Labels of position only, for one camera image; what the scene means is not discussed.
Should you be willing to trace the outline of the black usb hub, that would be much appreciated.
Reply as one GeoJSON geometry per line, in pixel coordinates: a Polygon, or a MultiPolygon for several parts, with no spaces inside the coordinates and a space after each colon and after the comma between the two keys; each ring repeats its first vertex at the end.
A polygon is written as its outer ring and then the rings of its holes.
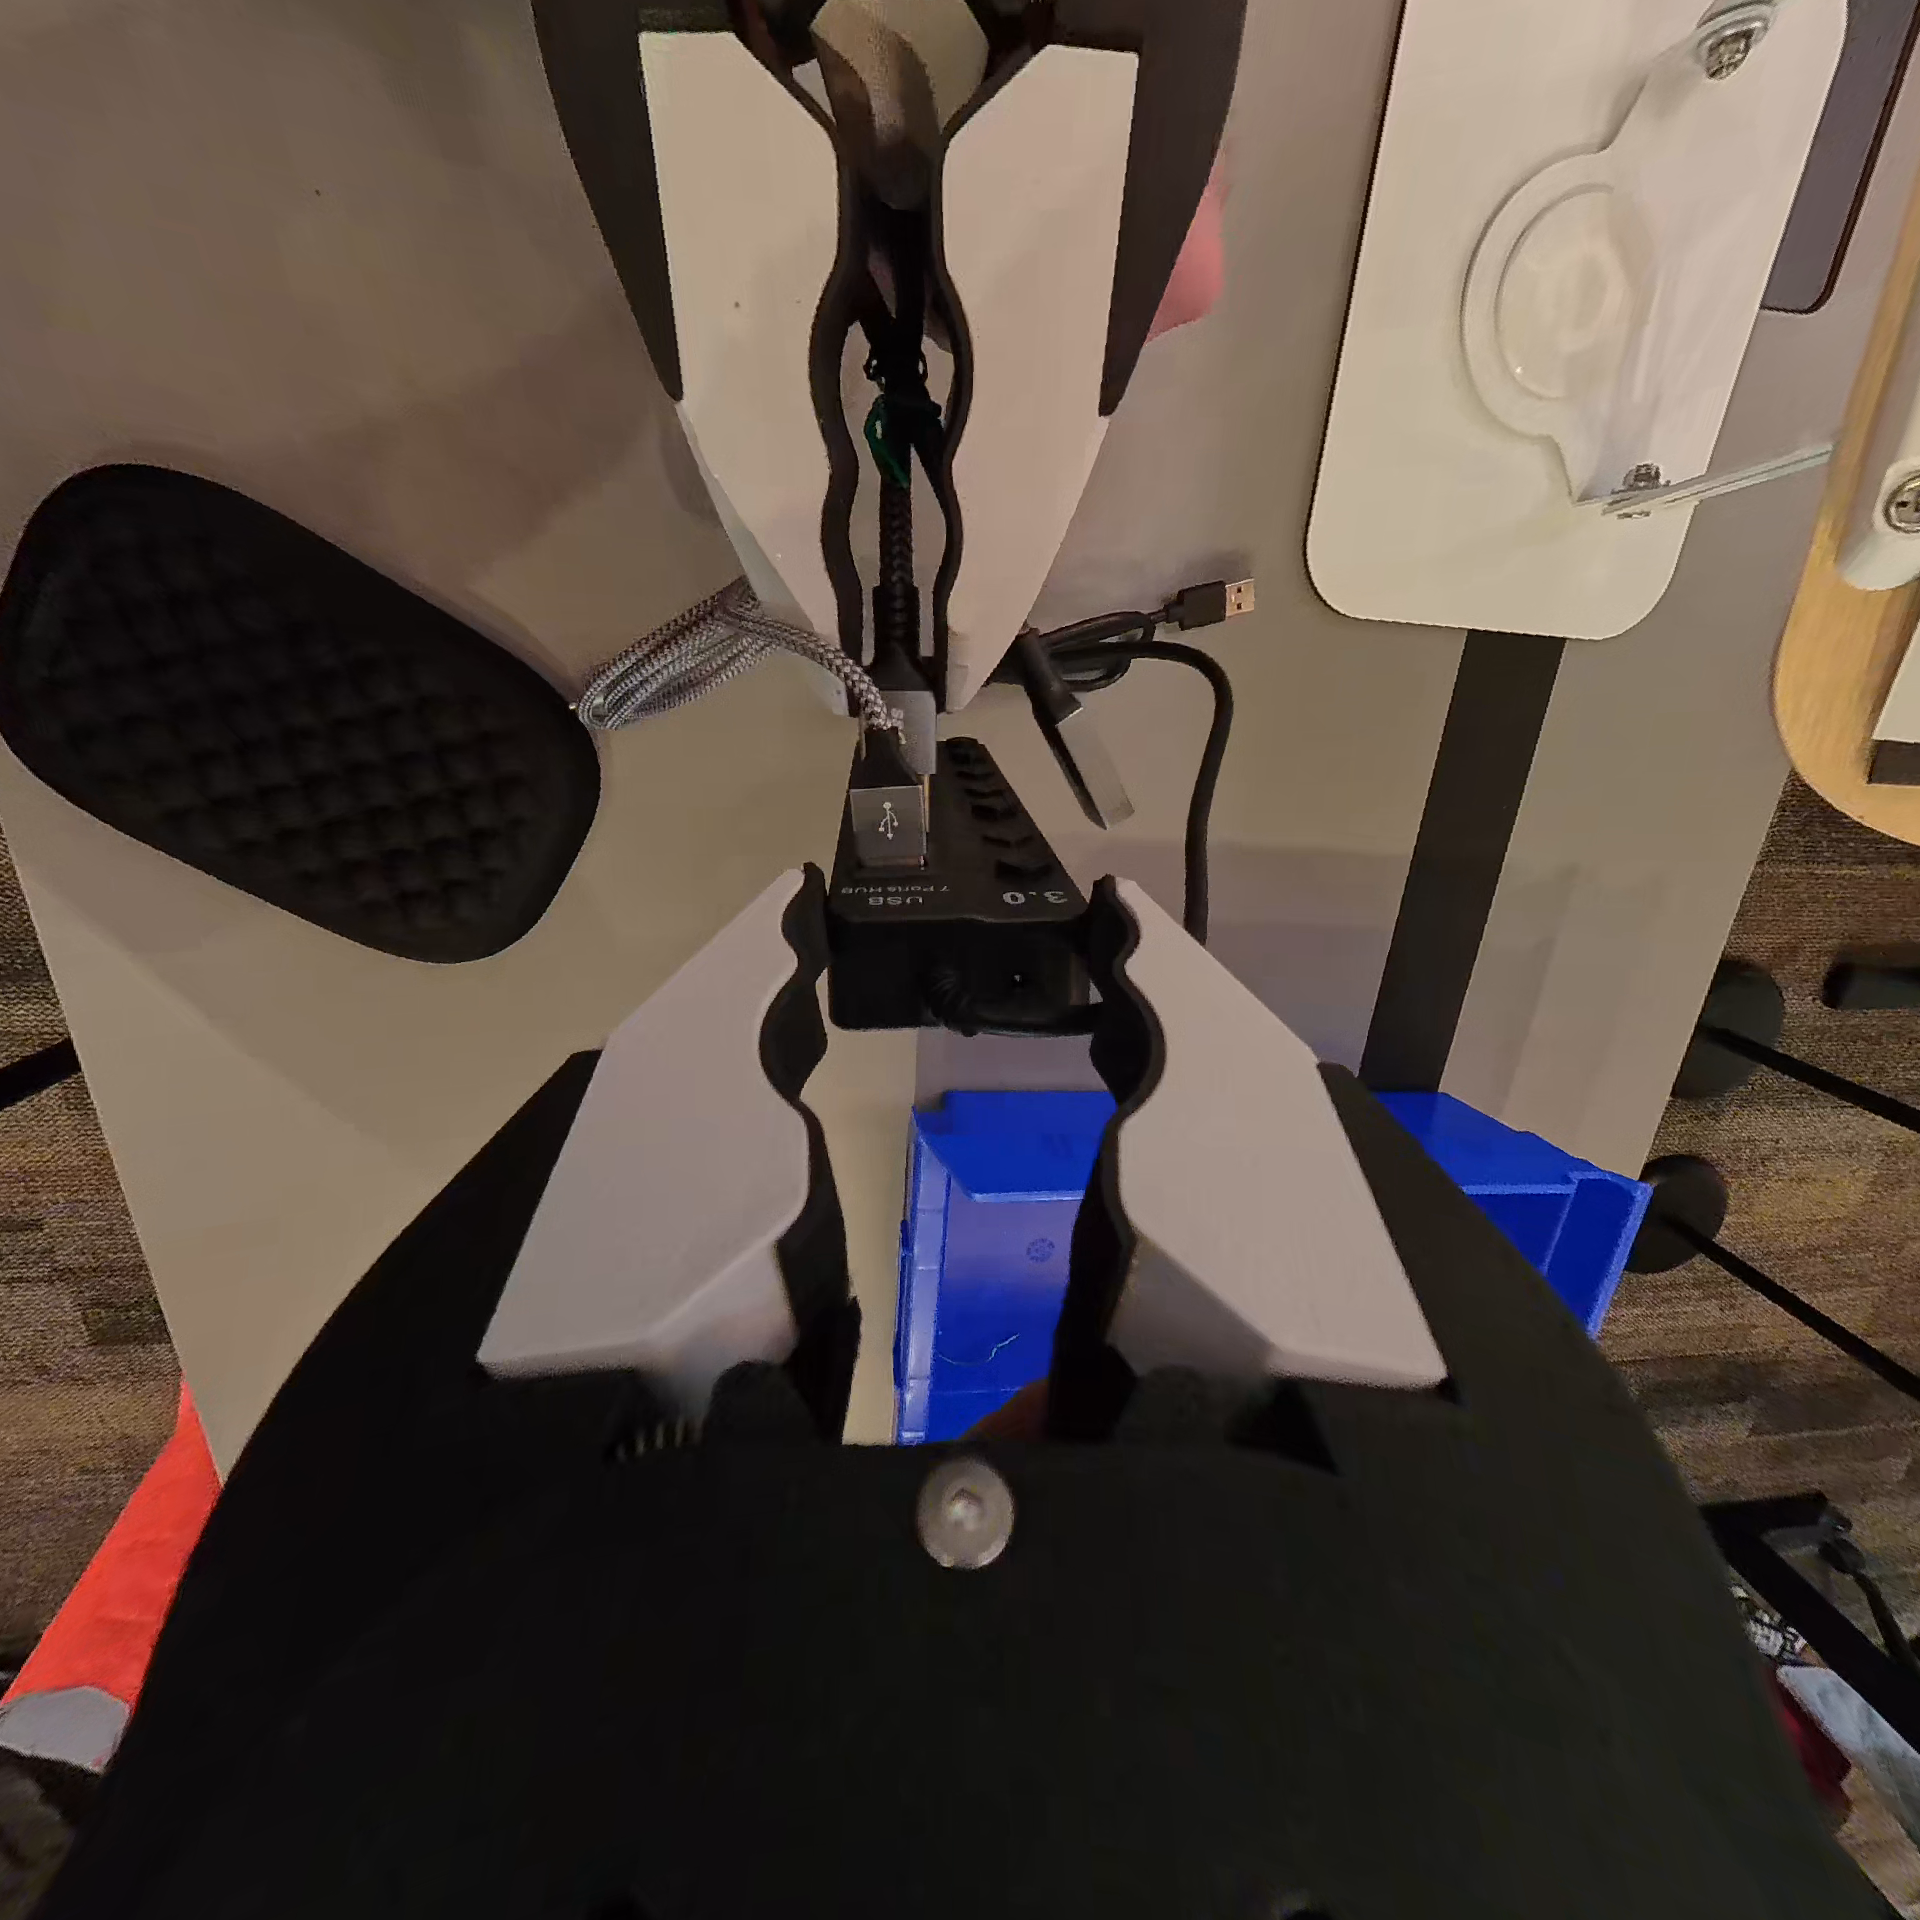
{"type": "Polygon", "coordinates": [[[993,753],[935,745],[910,782],[877,737],[852,761],[826,898],[829,1016],[846,1032],[1086,1039],[1087,898],[993,753]]]}

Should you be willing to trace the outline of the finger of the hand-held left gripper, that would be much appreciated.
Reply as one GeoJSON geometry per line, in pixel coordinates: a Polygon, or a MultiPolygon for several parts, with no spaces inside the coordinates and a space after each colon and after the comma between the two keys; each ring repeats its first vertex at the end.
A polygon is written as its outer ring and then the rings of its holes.
{"type": "Polygon", "coordinates": [[[829,544],[813,348],[842,252],[824,108],[731,29],[642,29],[676,412],[759,606],[856,659],[856,569],[829,544]]]}
{"type": "Polygon", "coordinates": [[[1107,435],[1102,377],[1138,93],[1138,52],[1043,42],[959,103],[935,57],[915,103],[935,288],[948,298],[943,446],[926,627],[941,704],[978,697],[1027,617],[1107,435]]]}

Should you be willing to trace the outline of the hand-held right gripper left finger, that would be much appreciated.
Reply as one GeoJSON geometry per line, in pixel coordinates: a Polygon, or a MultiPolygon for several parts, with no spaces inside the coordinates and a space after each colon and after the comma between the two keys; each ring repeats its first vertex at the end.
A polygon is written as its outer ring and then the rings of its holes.
{"type": "Polygon", "coordinates": [[[742,1364],[842,1434],[856,1364],[844,1210],[804,1099],[829,1049],[826,874],[782,872],[604,1040],[480,1364],[627,1368],[701,1420],[742,1364]]]}

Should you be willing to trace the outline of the instruction sheet on stand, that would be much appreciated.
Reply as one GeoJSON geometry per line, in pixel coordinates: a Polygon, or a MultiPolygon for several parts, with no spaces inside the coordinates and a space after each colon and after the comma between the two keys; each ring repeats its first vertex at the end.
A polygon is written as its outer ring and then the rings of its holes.
{"type": "Polygon", "coordinates": [[[1793,772],[1918,848],[1918,220],[1841,412],[1810,553],[1774,659],[1793,772]]]}

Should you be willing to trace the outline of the white stand base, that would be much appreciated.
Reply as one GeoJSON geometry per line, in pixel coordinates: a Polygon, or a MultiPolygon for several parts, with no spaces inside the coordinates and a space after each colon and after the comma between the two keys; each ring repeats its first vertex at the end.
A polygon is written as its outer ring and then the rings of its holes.
{"type": "Polygon", "coordinates": [[[1845,3],[1404,3],[1306,521],[1350,620],[1603,641],[1712,495],[1845,3]]]}

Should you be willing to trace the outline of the person's left hand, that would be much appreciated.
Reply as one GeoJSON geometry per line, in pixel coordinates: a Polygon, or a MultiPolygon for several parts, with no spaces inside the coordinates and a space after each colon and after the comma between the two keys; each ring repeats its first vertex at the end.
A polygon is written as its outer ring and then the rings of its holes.
{"type": "Polygon", "coordinates": [[[1229,149],[1219,149],[1144,335],[1148,344],[1208,318],[1226,290],[1229,174],[1229,149]]]}

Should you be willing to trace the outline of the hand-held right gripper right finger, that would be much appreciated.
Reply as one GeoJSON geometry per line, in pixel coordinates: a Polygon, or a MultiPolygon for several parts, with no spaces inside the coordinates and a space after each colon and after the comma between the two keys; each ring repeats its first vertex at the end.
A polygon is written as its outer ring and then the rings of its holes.
{"type": "Polygon", "coordinates": [[[1081,1431],[1312,1434],[1312,1395],[1458,1409],[1317,1054],[1138,881],[1087,903],[1081,1431]]]}

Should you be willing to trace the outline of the black wrist rest pad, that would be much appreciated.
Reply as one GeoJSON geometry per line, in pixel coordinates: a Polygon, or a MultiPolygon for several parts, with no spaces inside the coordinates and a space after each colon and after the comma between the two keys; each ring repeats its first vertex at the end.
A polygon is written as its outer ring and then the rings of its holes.
{"type": "Polygon", "coordinates": [[[432,966],[525,937],[599,804],[537,667],[273,505],[139,463],[62,477],[22,526],[3,747],[99,825],[432,966]]]}

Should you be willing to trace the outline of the blue plastic bin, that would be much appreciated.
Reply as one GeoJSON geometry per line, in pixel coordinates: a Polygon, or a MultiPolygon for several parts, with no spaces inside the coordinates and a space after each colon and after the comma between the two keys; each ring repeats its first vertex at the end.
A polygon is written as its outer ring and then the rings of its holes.
{"type": "MultiPolygon", "coordinates": [[[[1378,1099],[1597,1334],[1650,1185],[1445,1092],[1378,1099]]],[[[1070,1234],[1114,1114],[1110,1092],[948,1092],[913,1114],[893,1331],[901,1443],[955,1441],[1049,1373],[1070,1234]]]]}

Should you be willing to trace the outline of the orange plastic object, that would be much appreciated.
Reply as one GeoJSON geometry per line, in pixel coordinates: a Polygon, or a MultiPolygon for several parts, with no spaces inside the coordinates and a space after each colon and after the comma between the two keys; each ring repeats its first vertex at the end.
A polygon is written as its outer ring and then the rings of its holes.
{"type": "Polygon", "coordinates": [[[58,1804],[97,1784],[129,1731],[219,1495],[202,1415],[181,1385],[162,1450],[3,1690],[3,1767],[58,1804]]]}

